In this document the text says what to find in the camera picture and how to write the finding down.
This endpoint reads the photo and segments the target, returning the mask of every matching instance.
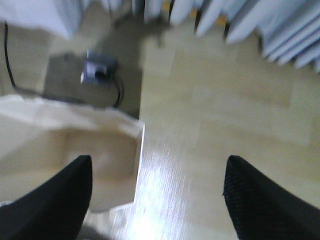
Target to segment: curtain fold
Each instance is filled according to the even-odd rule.
[[[210,30],[220,15],[227,18],[225,41],[245,40],[256,31],[261,54],[269,62],[283,65],[292,59],[300,68],[314,62],[319,69],[320,0],[96,0],[107,11],[117,11],[123,2],[132,12],[144,8],[145,22],[159,17],[163,2],[172,5],[169,22],[181,24],[198,10],[195,35]],[[41,28],[70,39],[78,30],[83,13],[94,0],[0,0],[0,20],[21,27]]]

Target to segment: white curtain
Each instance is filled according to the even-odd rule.
[[[94,0],[0,0],[0,20],[28,28],[42,28],[71,38],[83,13]],[[157,18],[164,0],[96,0],[107,11],[132,2],[133,14],[144,7],[148,22]],[[170,23],[178,25],[198,9],[195,34],[203,36],[220,15],[227,17],[228,44],[244,40],[254,30],[262,39],[262,56],[283,65],[294,60],[300,68],[314,63],[320,72],[320,0],[171,0]]]
[[[172,25],[180,24],[196,8],[201,15],[195,34],[203,36],[224,15],[228,44],[256,30],[262,39],[262,57],[268,61],[283,65],[294,60],[296,68],[313,62],[314,70],[320,72],[320,0],[172,0],[171,4]]]

